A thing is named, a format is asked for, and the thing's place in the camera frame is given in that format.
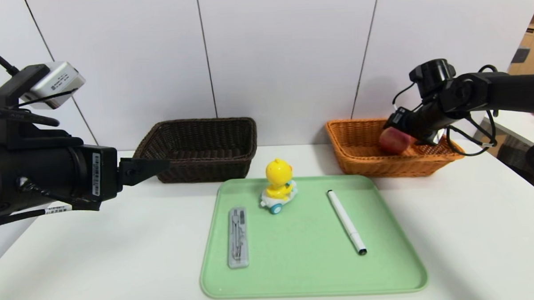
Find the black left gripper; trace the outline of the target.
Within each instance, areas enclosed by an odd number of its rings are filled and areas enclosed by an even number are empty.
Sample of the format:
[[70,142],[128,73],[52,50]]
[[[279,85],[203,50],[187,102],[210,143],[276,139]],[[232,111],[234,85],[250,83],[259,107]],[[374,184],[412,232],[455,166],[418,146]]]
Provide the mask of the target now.
[[0,143],[0,217],[54,201],[105,201],[170,169],[169,160],[121,158],[79,138]]

